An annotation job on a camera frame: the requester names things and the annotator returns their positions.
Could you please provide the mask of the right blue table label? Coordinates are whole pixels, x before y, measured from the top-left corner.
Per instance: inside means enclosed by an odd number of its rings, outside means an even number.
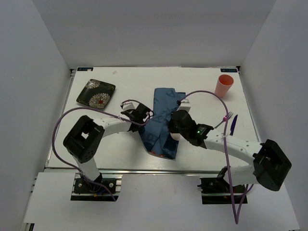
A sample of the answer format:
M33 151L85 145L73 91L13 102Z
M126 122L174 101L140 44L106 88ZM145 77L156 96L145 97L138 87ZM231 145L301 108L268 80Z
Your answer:
M237 73L238 72L236 68L221 68L220 71L222 73Z

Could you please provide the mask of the pink plastic cup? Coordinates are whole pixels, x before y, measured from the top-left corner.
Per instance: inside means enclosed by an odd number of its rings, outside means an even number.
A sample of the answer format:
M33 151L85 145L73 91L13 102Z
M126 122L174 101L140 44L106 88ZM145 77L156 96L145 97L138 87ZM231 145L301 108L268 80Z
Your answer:
M234 84L233 77L229 75L220 75L217 80L215 94L218 97L223 98L233 84Z

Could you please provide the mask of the blue cartoon print cloth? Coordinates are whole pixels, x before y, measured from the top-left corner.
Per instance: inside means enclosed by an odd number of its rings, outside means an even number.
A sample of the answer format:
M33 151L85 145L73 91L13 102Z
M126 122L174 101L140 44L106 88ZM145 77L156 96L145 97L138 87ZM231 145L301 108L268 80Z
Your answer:
M139 130L139 135L147 152L167 159L175 159L179 142L169 132L171 114L178 109L178 101L186 93L176 92L174 88L154 90L154 116Z

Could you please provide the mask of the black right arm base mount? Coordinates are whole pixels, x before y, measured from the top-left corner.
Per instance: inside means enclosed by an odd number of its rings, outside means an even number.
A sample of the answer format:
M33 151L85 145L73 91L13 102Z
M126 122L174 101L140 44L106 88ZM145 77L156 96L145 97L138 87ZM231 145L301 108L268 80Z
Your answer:
M228 178L226 167L216 177L200 178L197 187L201 190L203 205L231 205L230 186L224 177Z

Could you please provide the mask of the silver fork pink band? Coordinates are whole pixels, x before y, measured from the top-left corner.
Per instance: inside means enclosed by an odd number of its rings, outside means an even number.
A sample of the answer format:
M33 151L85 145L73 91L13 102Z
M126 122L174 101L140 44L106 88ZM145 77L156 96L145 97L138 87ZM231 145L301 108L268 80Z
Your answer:
M222 125L224 122L232 118L233 112L229 112L227 115L225 115L220 123L218 123L214 128L218 128L220 125Z

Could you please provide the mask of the left blue table label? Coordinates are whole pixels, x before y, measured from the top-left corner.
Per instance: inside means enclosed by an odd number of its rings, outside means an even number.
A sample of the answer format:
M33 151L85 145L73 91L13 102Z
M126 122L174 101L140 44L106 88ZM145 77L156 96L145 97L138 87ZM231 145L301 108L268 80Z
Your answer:
M89 71L93 71L93 67L78 67L77 71L85 71L85 72L89 72Z

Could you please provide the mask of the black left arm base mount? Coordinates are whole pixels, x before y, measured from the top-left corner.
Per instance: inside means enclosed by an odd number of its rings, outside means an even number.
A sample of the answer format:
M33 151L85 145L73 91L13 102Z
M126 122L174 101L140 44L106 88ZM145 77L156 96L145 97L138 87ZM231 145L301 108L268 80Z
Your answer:
M104 185L110 193L100 185L87 182L79 174L75 175L71 191L71 201L91 201L91 202L115 202L121 190L122 176L103 174L100 183Z

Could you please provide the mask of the blue table label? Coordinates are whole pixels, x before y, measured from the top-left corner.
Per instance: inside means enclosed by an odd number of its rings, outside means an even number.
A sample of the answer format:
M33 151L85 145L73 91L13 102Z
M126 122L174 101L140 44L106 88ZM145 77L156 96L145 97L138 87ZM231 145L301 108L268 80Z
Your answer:
M78 67L77 71L85 71L85 72L89 72L89 71L93 71L93 67Z
M238 72L236 68L221 68L220 71L222 73L237 73Z

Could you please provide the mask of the black floral square plate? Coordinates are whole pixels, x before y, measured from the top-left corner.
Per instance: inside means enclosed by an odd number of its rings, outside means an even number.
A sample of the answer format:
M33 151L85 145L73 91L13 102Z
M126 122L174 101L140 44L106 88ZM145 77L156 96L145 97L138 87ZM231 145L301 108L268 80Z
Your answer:
M96 79L90 79L76 102L96 109L104 109L111 100L116 86Z

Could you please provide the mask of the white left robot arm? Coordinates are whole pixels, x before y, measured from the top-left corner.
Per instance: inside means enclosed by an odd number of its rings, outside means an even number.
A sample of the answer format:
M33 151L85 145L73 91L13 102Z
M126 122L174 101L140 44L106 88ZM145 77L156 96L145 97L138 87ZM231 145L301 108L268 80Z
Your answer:
M91 192L102 186L102 175L96 166L94 155L102 138L120 132L135 132L150 118L151 109L140 103L122 106L120 116L92 119L87 115L79 118L63 141L64 147L75 159Z

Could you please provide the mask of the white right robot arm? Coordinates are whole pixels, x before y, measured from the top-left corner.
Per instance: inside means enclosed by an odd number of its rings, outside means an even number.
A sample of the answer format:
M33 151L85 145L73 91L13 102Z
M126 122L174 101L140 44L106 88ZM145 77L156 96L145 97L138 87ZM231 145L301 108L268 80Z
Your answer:
M246 166L231 167L230 174L226 167L222 169L217 185L223 192L244 184L260 184L268 190L279 191L292 167L277 142L267 139L259 143L224 136L212 126L197 124L185 110L173 113L169 131L172 135L181 135L193 146L228 153L247 163Z

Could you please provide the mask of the purple plastic knife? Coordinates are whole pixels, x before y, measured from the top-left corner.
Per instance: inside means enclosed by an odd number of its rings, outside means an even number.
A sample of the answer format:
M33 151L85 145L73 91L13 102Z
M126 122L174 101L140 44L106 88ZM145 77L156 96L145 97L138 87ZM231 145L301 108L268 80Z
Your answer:
M233 121L232 121L231 129L230 129L230 135L231 135L231 136L234 134L234 130L235 130L237 118L238 118L238 115L236 115L236 116L234 117Z

